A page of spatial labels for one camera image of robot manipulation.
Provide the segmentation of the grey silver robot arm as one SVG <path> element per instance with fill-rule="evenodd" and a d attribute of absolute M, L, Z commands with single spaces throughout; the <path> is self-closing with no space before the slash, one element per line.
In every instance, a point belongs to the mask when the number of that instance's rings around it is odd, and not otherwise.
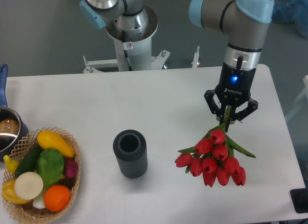
<path fill-rule="evenodd" d="M 230 125 L 257 107 L 250 89 L 271 22 L 274 0 L 192 0 L 190 21 L 229 36 L 219 83 L 205 92 L 217 120 Z M 144 0 L 82 0 L 79 8 L 97 29 L 113 38 L 120 71 L 150 70 L 155 12 Z"/>

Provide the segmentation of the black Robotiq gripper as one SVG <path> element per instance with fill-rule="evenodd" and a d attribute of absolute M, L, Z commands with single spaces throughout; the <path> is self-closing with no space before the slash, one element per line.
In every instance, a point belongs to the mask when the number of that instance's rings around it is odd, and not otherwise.
<path fill-rule="evenodd" d="M 219 82 L 215 90 L 207 90 L 204 94 L 211 113 L 216 115 L 219 122 L 224 121 L 228 105 L 231 106 L 229 124 L 234 124 L 237 120 L 242 121 L 258 109 L 258 102 L 250 98 L 250 89 L 255 72 L 256 68 L 238 70 L 223 63 Z M 220 107 L 214 100 L 215 95 L 218 97 Z M 247 107 L 239 112 L 235 112 L 236 106 L 241 106 L 245 102 L 247 102 Z"/>

